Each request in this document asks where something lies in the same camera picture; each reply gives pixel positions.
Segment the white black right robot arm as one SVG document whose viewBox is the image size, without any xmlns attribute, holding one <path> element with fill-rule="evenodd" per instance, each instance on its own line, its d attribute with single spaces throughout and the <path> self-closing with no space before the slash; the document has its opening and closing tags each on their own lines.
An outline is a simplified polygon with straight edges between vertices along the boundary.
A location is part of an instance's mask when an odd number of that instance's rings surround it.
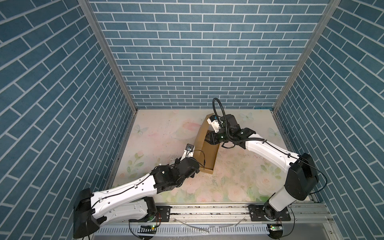
<svg viewBox="0 0 384 240">
<path fill-rule="evenodd" d="M 235 146 L 260 155 L 287 174 L 285 184 L 264 203 L 265 217 L 276 220 L 295 201 L 303 201 L 319 182 L 318 170 L 309 154 L 296 154 L 285 150 L 249 128 L 241 128 L 233 115 L 208 116 L 213 128 L 208 132 L 211 145 L 233 143 Z"/>
</svg>

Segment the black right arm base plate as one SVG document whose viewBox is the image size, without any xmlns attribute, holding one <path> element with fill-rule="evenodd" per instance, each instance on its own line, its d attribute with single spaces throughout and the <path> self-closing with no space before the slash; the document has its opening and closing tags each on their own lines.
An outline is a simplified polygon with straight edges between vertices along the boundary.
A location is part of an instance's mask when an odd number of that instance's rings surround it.
<svg viewBox="0 0 384 240">
<path fill-rule="evenodd" d="M 248 210 L 250 213 L 250 218 L 252 222 L 263 222 L 263 221 L 277 221 L 282 222 L 291 221 L 291 216 L 289 210 L 285 207 L 282 211 L 278 212 L 272 207 L 265 205 L 248 205 Z"/>
</svg>

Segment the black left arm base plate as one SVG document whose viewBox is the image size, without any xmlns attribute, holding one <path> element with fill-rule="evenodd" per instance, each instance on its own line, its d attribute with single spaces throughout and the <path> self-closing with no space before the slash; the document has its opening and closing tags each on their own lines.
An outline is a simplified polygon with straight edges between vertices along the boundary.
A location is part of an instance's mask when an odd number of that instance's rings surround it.
<svg viewBox="0 0 384 240">
<path fill-rule="evenodd" d="M 146 223 L 153 222 L 156 220 L 156 217 L 161 218 L 161 222 L 169 222 L 171 213 L 171 206 L 156 206 L 154 208 L 147 210 L 147 214 L 139 220 L 130 220 L 134 223 Z"/>
</svg>

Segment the brown cardboard paper box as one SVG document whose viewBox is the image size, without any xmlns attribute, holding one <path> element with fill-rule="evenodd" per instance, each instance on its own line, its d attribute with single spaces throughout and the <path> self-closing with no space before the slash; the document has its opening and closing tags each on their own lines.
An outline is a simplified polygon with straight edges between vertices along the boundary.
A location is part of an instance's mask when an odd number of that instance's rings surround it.
<svg viewBox="0 0 384 240">
<path fill-rule="evenodd" d="M 214 173 L 215 162 L 219 150 L 219 145 L 210 145 L 205 141 L 208 138 L 208 133 L 213 131 L 212 127 L 208 124 L 207 119 L 213 114 L 206 115 L 199 131 L 196 136 L 194 146 L 195 151 L 193 157 L 201 164 L 200 171 L 208 174 Z"/>
</svg>

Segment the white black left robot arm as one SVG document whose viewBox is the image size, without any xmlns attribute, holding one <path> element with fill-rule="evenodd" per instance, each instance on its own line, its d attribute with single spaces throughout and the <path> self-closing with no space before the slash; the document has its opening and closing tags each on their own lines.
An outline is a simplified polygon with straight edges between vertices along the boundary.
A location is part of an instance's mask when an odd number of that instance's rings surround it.
<svg viewBox="0 0 384 240">
<path fill-rule="evenodd" d="M 180 187 L 199 171 L 199 162 L 187 157 L 172 165 L 157 166 L 143 177 L 113 189 L 81 190 L 74 203 L 74 239 L 90 236 L 110 222 L 148 220 L 157 213 L 154 195 Z"/>
</svg>

